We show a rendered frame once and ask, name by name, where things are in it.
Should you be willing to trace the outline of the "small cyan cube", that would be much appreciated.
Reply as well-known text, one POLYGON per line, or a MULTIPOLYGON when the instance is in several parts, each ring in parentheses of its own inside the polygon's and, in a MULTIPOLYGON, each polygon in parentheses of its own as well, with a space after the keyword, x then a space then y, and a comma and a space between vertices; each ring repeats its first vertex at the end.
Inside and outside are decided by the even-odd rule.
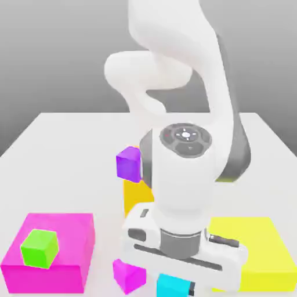
POLYGON ((191 281, 160 274, 157 280, 156 297, 189 297, 191 281))

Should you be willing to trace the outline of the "small green cube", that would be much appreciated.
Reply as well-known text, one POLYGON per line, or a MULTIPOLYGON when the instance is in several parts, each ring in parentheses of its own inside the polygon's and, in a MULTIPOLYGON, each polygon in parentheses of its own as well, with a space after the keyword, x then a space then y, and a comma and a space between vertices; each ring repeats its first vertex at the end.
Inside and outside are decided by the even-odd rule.
POLYGON ((20 250, 26 266, 49 269, 59 253, 57 233, 32 229, 22 242, 20 250))

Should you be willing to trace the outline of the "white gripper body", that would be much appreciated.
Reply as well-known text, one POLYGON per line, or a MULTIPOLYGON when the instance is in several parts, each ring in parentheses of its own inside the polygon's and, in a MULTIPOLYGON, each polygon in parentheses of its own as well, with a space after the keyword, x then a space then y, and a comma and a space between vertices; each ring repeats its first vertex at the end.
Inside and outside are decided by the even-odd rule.
POLYGON ((179 260, 131 241, 122 245, 121 260, 151 273, 192 281, 201 288, 233 292, 240 289, 241 267, 247 259, 242 253, 247 251, 207 242, 196 256, 179 260))

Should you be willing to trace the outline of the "small pink cube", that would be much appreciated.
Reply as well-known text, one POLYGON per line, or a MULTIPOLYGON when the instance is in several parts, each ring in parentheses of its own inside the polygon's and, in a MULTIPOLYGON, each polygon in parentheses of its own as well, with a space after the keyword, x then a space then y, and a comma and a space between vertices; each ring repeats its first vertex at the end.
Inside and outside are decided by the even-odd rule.
POLYGON ((126 264, 121 259, 113 261, 113 275, 125 295, 145 285, 147 280, 144 268, 126 264))

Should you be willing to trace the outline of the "large orange box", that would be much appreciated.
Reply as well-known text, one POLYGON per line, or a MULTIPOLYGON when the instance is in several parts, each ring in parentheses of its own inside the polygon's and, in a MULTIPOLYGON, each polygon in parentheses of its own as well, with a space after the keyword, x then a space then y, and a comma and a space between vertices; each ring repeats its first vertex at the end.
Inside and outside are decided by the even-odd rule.
POLYGON ((125 216, 128 215, 130 210, 138 203, 153 202, 154 197, 151 189, 141 179, 139 183, 134 183, 124 179, 124 211, 125 216))

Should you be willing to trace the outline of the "small purple cube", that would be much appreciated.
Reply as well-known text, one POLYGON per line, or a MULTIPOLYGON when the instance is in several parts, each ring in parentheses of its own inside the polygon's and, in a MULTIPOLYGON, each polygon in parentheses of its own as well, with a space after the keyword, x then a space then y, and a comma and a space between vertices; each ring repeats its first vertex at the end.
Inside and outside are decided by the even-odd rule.
POLYGON ((140 173, 140 150, 129 146, 116 156, 117 176, 119 178, 139 183, 142 179, 140 173))

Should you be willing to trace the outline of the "large pink box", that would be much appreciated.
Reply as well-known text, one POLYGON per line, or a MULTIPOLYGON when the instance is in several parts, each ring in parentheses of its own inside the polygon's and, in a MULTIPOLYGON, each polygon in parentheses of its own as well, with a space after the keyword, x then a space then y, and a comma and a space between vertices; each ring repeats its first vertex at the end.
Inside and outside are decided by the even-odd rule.
POLYGON ((91 213, 29 213, 1 263, 11 294, 81 294, 95 245, 91 213), (50 268, 26 266, 20 246, 31 230, 55 231, 59 253, 50 268))

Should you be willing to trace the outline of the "large yellow box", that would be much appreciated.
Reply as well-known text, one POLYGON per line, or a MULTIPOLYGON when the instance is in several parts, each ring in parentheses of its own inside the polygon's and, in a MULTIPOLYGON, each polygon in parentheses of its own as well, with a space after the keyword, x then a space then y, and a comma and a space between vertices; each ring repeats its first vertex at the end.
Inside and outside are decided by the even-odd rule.
POLYGON ((239 241, 248 248, 240 292, 293 292, 297 266, 268 217, 213 217, 209 233, 239 241))

